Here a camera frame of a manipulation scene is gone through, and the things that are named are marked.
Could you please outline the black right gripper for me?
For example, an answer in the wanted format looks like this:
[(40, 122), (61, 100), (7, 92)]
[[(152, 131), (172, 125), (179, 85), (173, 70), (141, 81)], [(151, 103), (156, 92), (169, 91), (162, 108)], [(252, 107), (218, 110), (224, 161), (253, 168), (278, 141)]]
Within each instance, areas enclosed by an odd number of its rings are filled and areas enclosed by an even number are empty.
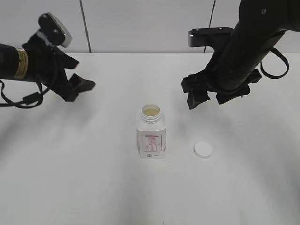
[(257, 83), (262, 75), (255, 67), (206, 67), (204, 70), (185, 77), (182, 89), (188, 92), (189, 109), (195, 109), (199, 104), (210, 100), (207, 92), (217, 93), (219, 105), (235, 98), (244, 97), (250, 93), (250, 84)]

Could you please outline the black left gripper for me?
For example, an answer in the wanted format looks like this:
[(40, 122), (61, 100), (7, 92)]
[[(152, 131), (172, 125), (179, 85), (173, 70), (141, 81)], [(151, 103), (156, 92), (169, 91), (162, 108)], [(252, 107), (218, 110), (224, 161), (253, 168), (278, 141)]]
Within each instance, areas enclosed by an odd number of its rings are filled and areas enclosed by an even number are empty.
[(48, 89), (66, 102), (73, 102), (79, 93), (92, 90), (96, 83), (73, 74), (67, 79), (65, 69), (75, 69), (79, 61), (66, 55), (58, 46), (52, 45), (42, 32), (37, 31), (22, 45), (29, 64), (24, 80), (41, 81)]

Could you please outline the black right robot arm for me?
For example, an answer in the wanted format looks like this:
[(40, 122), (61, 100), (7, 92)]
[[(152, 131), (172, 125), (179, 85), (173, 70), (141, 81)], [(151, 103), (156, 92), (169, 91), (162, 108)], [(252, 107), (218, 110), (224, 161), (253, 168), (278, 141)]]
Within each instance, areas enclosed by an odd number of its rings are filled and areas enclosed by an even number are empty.
[(188, 32), (190, 47), (213, 48), (204, 70), (183, 78), (189, 109), (209, 100), (214, 92), (219, 104), (250, 93), (266, 71), (262, 60), (274, 53), (284, 63), (286, 57), (276, 43), (287, 31), (300, 30), (300, 3), (297, 0), (243, 0), (234, 28), (198, 28)]

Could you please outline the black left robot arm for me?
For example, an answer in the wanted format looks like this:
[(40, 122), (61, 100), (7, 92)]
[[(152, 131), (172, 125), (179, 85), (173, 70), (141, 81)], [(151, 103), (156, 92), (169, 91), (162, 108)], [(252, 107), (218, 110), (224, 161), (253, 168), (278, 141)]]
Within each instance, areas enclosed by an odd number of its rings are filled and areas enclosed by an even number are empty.
[(77, 74), (67, 78), (66, 70), (75, 69), (79, 62), (65, 54), (58, 47), (63, 46), (66, 37), (55, 32), (53, 37), (38, 30), (21, 49), (1, 44), (0, 79), (35, 83), (39, 91), (19, 102), (29, 106), (42, 101), (52, 91), (66, 102), (73, 102), (82, 92), (90, 91), (95, 82)]

